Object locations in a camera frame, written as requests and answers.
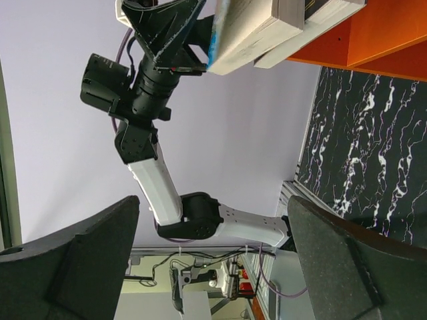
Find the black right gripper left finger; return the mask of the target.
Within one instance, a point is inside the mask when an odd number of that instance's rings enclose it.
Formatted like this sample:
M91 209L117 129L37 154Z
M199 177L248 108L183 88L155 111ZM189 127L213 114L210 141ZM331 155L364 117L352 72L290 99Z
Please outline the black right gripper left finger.
M139 218L127 196L1 252L2 319L113 319Z

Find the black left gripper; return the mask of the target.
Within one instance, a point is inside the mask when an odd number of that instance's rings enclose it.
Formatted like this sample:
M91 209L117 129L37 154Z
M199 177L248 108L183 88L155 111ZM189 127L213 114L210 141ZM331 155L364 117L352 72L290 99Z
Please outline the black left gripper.
M214 16L198 16L205 1L169 1L144 7L140 1L124 1L123 12L135 31L135 39L144 51L133 83L135 90L177 86L181 76L201 76L207 64L196 55L193 46L205 55L209 51Z

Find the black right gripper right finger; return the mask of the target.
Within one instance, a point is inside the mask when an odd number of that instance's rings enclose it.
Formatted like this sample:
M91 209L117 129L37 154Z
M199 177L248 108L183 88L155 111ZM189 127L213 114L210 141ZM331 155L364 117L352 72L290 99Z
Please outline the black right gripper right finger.
M288 202L316 319L425 319L426 250L338 217L299 196Z

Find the blue 26-Storey Treehouse book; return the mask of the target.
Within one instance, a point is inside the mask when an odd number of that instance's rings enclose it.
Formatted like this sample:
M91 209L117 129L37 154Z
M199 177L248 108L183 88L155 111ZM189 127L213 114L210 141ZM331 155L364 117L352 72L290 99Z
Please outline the blue 26-Storey Treehouse book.
M227 75L304 29L305 2L217 1L207 71Z

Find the dark Tale of Two Cities book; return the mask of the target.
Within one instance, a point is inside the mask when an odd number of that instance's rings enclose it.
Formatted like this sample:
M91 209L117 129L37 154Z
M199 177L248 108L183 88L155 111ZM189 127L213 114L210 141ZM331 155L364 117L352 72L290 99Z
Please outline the dark Tale of Two Cities book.
M366 5L367 1L361 0L305 1L304 30L258 57L254 67L274 67Z

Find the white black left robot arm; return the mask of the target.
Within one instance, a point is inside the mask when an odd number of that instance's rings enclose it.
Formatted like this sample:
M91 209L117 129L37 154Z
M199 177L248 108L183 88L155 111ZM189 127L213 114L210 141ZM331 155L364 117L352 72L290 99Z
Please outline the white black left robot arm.
M138 182L164 239L197 241L238 237L272 247L291 238L286 217L268 217L233 209L209 194L180 195L163 158L154 121L169 121L167 106L183 76L203 75L207 66L192 50L209 50L214 18L200 18L203 1L121 1L133 36L144 55L124 66L92 54L83 72L81 100L119 120L114 145Z

